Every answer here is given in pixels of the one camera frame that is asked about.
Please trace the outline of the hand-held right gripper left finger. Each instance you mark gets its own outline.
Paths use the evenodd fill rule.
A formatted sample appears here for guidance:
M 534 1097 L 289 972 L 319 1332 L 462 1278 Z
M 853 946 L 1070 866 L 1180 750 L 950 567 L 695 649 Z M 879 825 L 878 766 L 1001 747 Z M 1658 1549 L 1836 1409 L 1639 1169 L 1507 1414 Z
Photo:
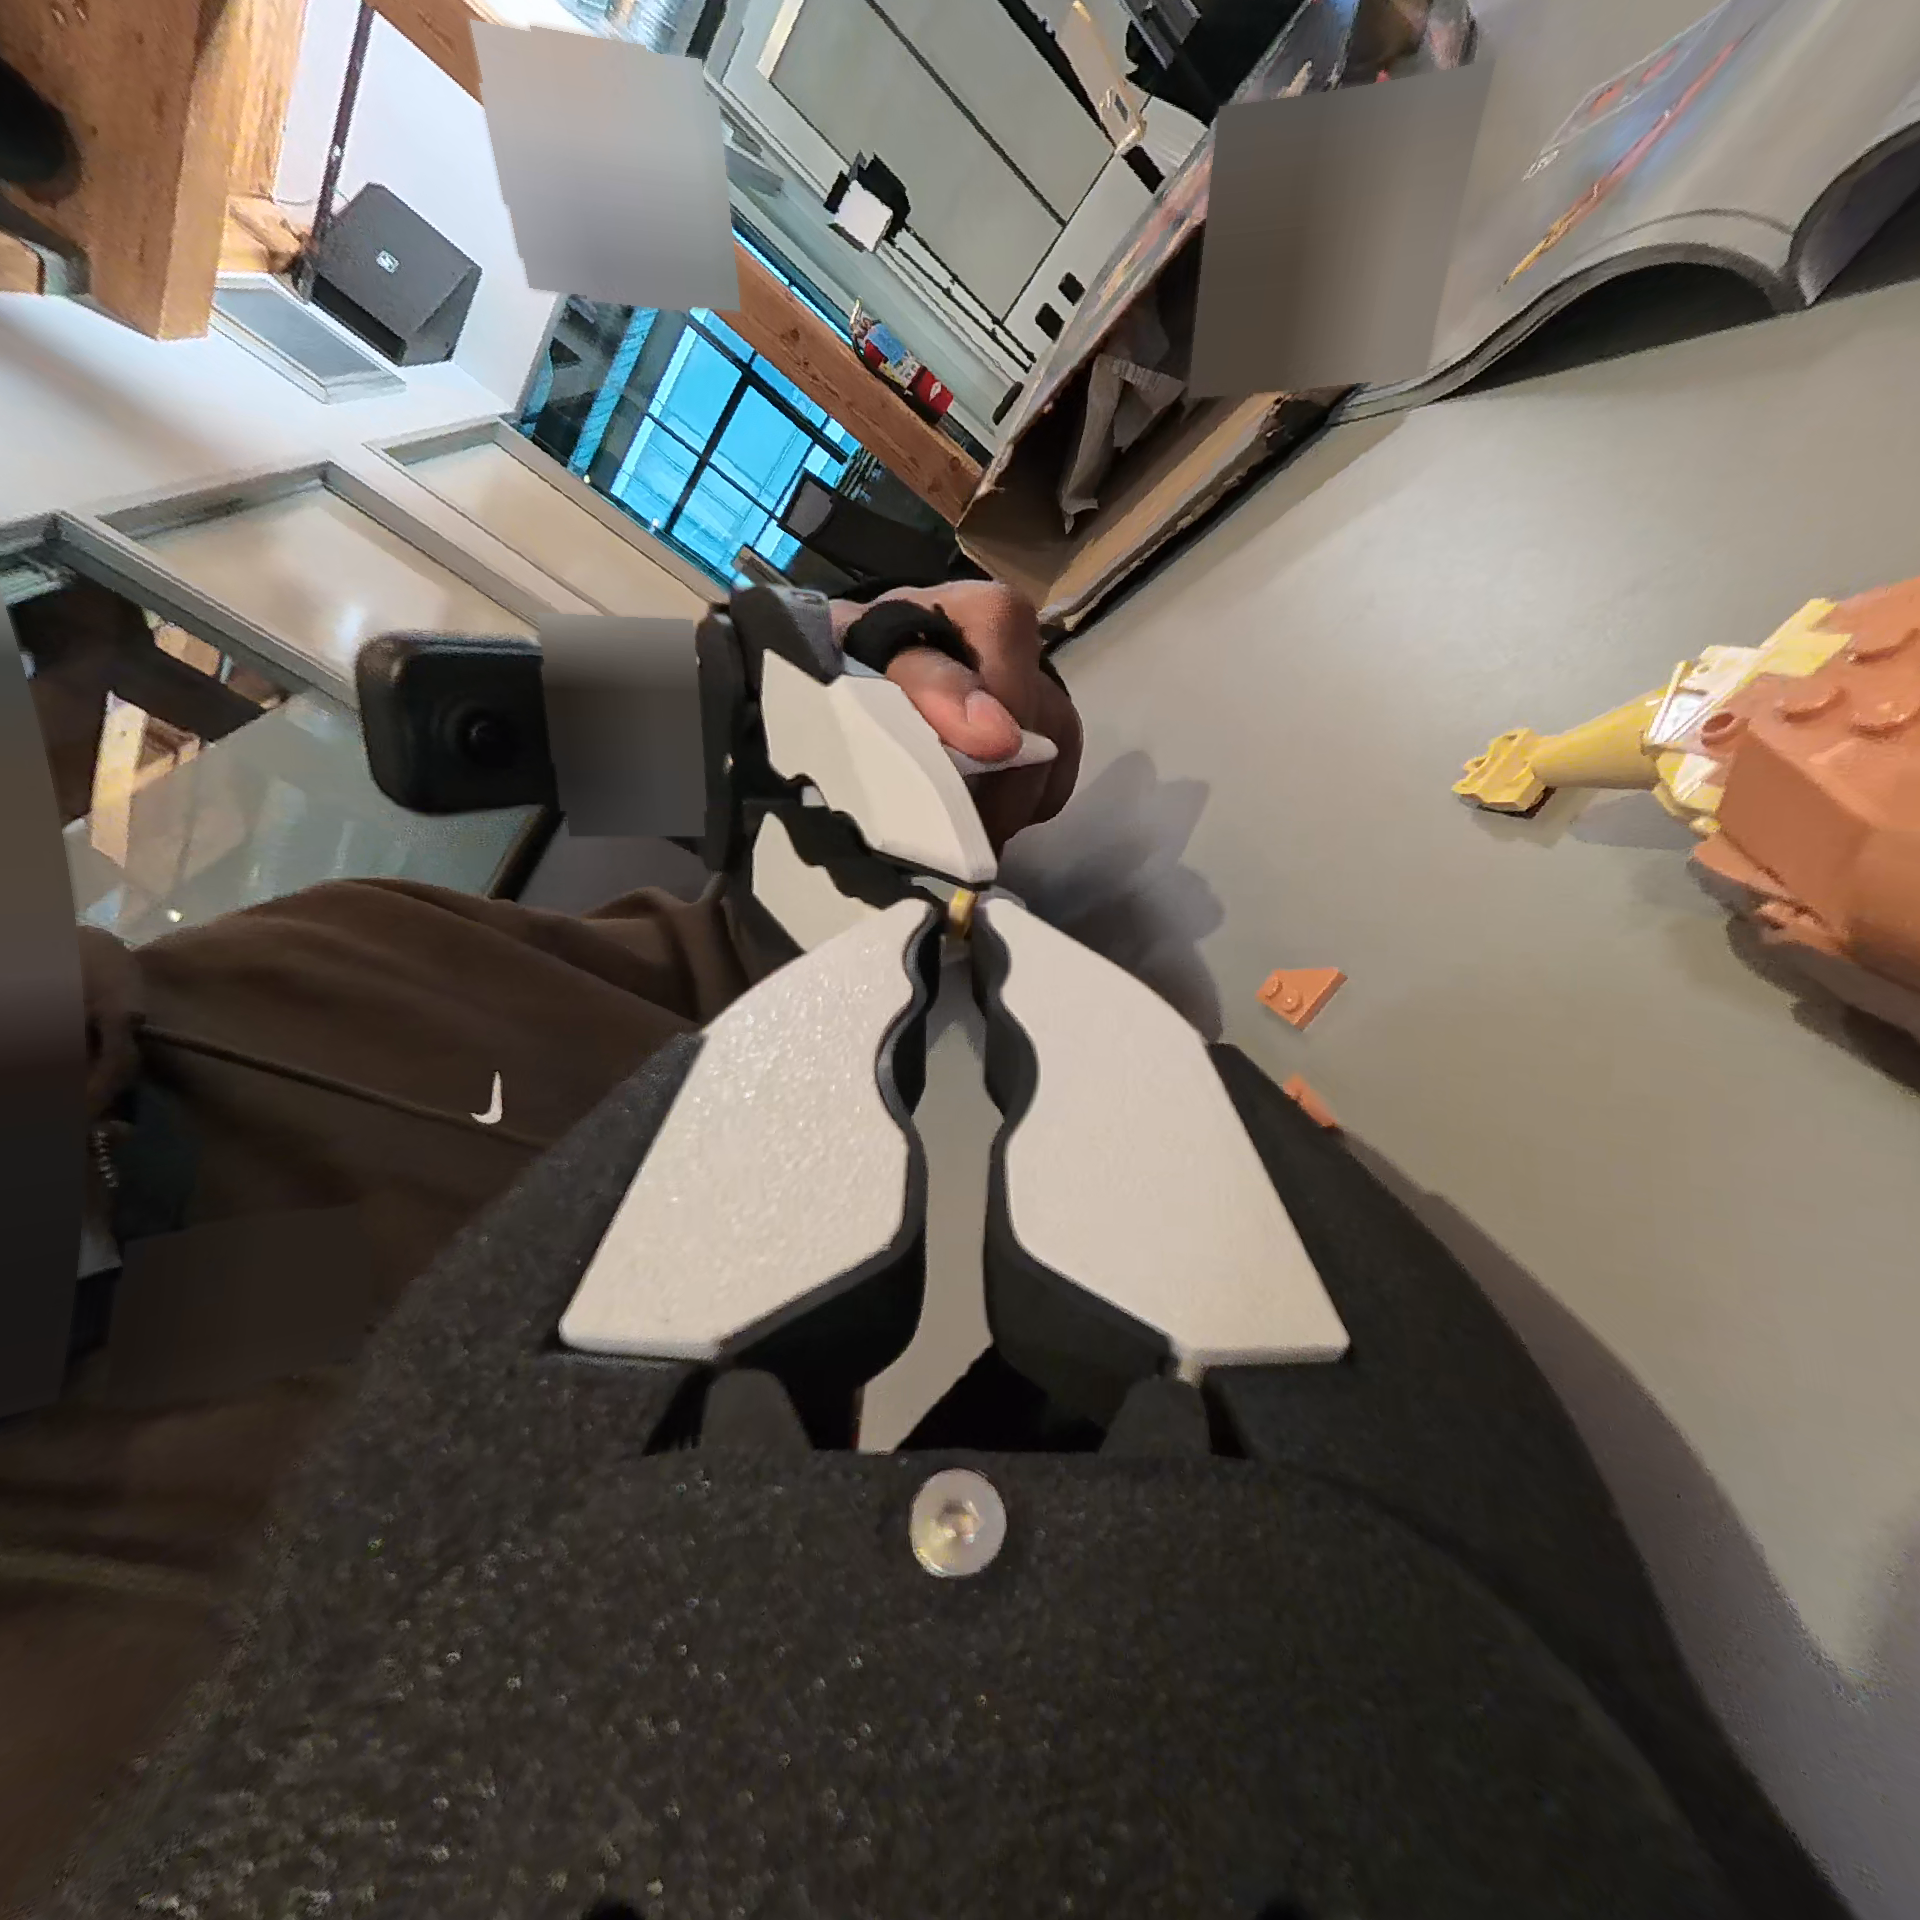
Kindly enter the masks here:
M 914 1127 L 932 905 L 894 902 L 763 979 L 687 1067 L 559 1314 L 621 1361 L 886 1365 L 924 1294 Z

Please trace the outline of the grey instruction booklet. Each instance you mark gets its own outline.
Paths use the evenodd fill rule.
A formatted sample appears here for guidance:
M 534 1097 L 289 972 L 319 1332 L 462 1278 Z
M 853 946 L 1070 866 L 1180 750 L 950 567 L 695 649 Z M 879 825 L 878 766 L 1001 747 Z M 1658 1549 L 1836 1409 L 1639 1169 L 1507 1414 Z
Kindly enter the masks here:
M 1917 5 L 1714 5 L 1578 100 L 1455 230 L 1431 363 L 1338 423 L 1468 389 L 1599 287 L 1731 275 L 1771 314 L 1822 299 L 1917 183 Z

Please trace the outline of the dark framed window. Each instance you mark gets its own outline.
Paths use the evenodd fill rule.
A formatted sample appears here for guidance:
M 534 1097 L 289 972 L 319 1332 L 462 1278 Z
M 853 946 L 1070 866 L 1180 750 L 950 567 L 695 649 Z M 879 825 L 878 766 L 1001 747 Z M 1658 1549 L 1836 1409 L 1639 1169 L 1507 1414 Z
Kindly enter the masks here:
M 522 401 L 519 431 L 711 574 L 748 548 L 799 554 L 782 510 L 804 477 L 834 489 L 865 449 L 708 311 L 566 297 Z

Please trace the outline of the tan toy bracket brick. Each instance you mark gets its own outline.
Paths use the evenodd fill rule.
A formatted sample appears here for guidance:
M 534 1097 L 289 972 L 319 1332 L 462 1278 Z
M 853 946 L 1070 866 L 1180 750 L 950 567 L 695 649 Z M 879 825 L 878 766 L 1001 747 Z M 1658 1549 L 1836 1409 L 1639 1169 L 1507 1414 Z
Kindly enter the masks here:
M 1541 756 L 1553 756 L 1555 747 L 1557 737 L 1532 727 L 1501 731 L 1462 763 L 1452 793 L 1476 810 L 1526 819 L 1555 791 L 1555 782 L 1541 773 Z

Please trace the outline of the person's left hand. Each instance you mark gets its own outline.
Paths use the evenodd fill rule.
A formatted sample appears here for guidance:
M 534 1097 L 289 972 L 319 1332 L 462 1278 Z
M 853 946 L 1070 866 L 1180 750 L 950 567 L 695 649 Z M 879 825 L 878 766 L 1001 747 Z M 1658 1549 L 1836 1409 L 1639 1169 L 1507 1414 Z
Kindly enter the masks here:
M 845 643 L 866 609 L 879 604 L 945 612 L 970 649 L 970 660 L 961 662 L 916 647 L 885 667 L 946 747 L 979 762 L 1007 762 L 1018 756 L 1023 731 L 1053 745 L 1053 758 L 1046 763 L 974 780 L 982 829 L 995 850 L 1003 852 L 1022 829 L 1044 825 L 1062 812 L 1084 758 L 1081 715 L 1044 659 L 1041 614 L 1001 582 L 899 586 L 858 598 L 833 598 L 836 643 Z

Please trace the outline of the black speaker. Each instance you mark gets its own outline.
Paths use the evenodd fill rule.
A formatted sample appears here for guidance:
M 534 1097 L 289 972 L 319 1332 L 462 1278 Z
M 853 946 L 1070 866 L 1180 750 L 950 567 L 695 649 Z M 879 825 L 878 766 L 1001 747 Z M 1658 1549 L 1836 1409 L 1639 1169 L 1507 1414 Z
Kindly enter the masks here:
M 365 183 L 310 238 L 302 297 L 397 367 L 453 358 L 483 268 L 385 183 Z

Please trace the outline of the orange toy brick model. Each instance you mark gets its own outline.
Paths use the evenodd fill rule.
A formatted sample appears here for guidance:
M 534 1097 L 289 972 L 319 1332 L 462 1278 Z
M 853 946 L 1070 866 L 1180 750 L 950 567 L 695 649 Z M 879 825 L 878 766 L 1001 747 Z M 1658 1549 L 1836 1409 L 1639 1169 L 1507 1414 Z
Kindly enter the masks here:
M 1555 791 L 1650 793 L 1701 884 L 1817 987 L 1917 1031 L 1917 580 L 1815 597 L 1557 737 Z

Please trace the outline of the clear plastic bag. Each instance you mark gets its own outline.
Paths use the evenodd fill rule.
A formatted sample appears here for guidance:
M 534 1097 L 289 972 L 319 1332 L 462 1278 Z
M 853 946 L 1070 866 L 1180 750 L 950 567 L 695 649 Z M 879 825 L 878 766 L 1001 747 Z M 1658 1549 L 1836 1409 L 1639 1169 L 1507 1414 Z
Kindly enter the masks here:
M 1097 510 L 1097 493 L 1114 461 L 1130 451 L 1158 417 L 1162 377 L 1116 351 L 1094 356 L 1087 371 L 1085 404 L 1071 436 L 1059 485 L 1062 530 Z

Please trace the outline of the wooden beam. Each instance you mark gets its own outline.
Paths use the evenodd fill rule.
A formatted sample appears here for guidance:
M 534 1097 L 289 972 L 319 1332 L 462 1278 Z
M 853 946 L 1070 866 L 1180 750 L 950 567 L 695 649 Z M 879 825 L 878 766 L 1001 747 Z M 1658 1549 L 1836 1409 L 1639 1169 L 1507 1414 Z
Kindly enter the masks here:
M 5 183 L 7 294 L 82 297 L 161 342 L 207 332 L 236 204 L 270 206 L 302 3 L 5 3 L 5 147 L 43 106 L 49 179 Z
M 735 306 L 727 322 L 830 418 L 849 427 L 885 470 L 956 525 L 981 482 L 981 467 L 945 427 L 922 418 L 853 345 L 798 299 L 755 257 L 735 251 Z

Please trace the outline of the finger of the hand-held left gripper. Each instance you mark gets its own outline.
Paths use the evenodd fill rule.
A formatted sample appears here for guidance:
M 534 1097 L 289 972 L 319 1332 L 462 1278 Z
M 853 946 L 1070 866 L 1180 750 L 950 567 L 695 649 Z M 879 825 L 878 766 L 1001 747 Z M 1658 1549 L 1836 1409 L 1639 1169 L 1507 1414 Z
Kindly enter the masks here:
M 748 887 L 763 915 L 804 953 L 858 927 L 922 927 L 922 895 L 842 814 L 761 814 Z
M 811 783 L 870 852 L 914 874 L 995 881 L 997 852 L 965 780 L 899 683 L 865 665 L 821 681 L 763 653 L 759 721 L 772 771 Z

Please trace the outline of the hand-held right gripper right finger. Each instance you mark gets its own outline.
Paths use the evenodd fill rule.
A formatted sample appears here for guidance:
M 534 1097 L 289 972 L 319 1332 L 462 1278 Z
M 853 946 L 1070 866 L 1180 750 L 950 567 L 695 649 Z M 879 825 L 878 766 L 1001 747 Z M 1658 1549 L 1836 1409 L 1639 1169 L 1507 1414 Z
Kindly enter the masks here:
M 1339 1361 L 1349 1331 L 1197 1029 L 1007 895 L 977 908 L 972 969 L 1001 1356 L 1041 1386 Z

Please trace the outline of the square light panel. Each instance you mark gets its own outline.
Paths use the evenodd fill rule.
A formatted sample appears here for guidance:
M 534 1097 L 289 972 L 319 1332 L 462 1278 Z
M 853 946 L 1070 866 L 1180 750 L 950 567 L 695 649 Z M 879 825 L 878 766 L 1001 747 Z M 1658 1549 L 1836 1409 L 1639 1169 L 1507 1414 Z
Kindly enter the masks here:
M 907 229 L 909 196 L 899 173 L 878 155 L 854 155 L 825 194 L 830 229 L 854 249 L 876 254 Z

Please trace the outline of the cardboard box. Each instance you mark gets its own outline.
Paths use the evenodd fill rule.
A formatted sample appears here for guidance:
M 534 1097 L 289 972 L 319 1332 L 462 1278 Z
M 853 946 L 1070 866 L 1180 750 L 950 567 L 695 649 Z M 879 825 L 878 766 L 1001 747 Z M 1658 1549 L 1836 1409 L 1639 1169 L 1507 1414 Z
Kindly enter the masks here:
M 956 525 L 966 558 L 1077 631 L 1140 567 L 1321 429 L 1343 389 L 1203 398 L 1189 377 L 1213 138 L 1203 134 L 1071 309 L 1026 379 L 998 451 Z M 1116 351 L 1158 373 L 1158 417 L 1065 532 L 1059 485 L 1087 371 Z

